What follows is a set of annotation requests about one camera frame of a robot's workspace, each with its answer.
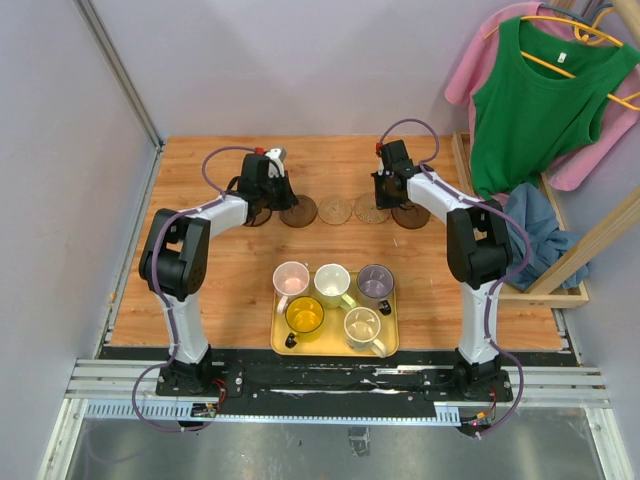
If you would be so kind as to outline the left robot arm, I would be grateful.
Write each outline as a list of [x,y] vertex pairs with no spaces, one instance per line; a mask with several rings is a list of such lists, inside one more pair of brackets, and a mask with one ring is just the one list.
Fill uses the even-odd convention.
[[139,262],[139,275],[163,308],[168,359],[158,367],[160,396],[200,396],[219,382],[200,309],[209,243],[240,226],[257,226],[274,211],[298,204],[281,147],[245,150],[241,173],[219,196],[201,206],[156,212]]

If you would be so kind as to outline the woven coaster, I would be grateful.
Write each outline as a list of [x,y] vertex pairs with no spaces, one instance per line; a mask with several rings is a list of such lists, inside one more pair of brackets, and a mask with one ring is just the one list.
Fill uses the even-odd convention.
[[326,224],[342,225],[352,215],[352,204],[343,196],[328,196],[318,205],[318,215]]
[[360,195],[354,202],[353,211],[356,217],[367,224],[380,224],[391,215],[387,209],[378,209],[374,193]]

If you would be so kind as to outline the woven coaster back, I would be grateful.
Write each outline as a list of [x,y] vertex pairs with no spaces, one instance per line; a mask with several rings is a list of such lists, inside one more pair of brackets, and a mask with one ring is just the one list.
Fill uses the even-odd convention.
[[326,224],[342,225],[352,215],[352,204],[343,196],[328,196],[318,205],[318,215]]

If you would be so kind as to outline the dark brown coaster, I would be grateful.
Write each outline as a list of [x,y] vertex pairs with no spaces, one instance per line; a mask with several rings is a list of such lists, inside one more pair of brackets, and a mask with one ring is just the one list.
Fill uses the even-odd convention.
[[427,209],[413,202],[406,202],[392,208],[391,215],[399,226],[409,230],[424,227],[431,217],[431,213]]
[[297,196],[298,204],[281,211],[280,220],[292,228],[304,228],[310,225],[317,216],[317,205],[315,201],[307,195]]

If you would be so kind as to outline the purple black cup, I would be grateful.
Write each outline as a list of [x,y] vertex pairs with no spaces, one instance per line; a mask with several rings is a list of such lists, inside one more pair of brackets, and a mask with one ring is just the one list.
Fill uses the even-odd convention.
[[395,288],[392,272],[380,264],[364,266],[356,277],[357,301],[363,307],[377,310],[384,316],[392,313],[389,298]]

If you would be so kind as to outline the white cream cup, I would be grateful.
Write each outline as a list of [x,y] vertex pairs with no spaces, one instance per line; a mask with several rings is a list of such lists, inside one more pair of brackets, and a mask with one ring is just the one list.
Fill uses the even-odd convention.
[[341,265],[331,263],[321,266],[314,276],[314,287],[320,304],[327,309],[342,308],[350,311],[356,307],[349,294],[350,273]]

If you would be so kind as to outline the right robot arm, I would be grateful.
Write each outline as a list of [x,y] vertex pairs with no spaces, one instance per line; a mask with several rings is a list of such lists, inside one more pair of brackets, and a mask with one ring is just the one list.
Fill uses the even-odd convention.
[[508,228],[500,205],[473,198],[429,166],[411,160],[405,143],[376,144],[379,166],[372,174],[376,207],[391,209],[408,202],[421,206],[446,226],[447,265],[460,283],[462,334],[456,348],[452,382],[455,392],[474,400],[494,392],[499,401],[513,393],[493,336],[497,324],[497,281],[512,262]]

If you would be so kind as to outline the woven coaster front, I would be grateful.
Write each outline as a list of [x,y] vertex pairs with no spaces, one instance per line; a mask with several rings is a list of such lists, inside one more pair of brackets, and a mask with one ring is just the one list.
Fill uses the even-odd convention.
[[380,224],[391,215],[387,209],[378,209],[374,193],[360,195],[354,202],[353,211],[356,217],[367,224]]

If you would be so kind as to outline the pink cup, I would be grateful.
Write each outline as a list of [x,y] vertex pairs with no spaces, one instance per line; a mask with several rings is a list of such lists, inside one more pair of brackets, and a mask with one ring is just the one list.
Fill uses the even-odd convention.
[[272,283],[278,296],[277,314],[283,314],[293,300],[308,294],[310,279],[308,268],[297,261],[284,262],[275,269]]

